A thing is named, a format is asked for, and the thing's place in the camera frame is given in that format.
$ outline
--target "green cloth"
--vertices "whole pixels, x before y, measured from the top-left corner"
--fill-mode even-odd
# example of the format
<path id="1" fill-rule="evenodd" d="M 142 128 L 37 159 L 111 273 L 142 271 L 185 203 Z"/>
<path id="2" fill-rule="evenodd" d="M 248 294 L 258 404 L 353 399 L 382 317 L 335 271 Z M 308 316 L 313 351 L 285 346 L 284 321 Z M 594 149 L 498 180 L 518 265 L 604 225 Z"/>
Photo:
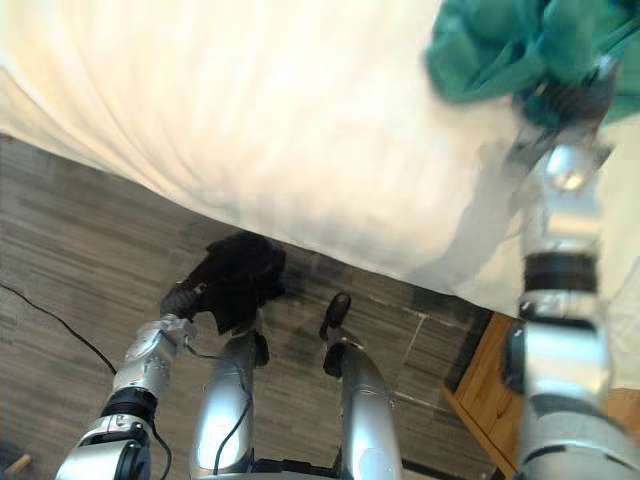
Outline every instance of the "green cloth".
<path id="1" fill-rule="evenodd" d="M 445 0 L 426 62 L 445 99 L 470 101 L 579 83 L 601 53 L 622 58 L 607 120 L 640 111 L 640 0 Z M 554 122 L 533 93 L 525 112 Z"/>

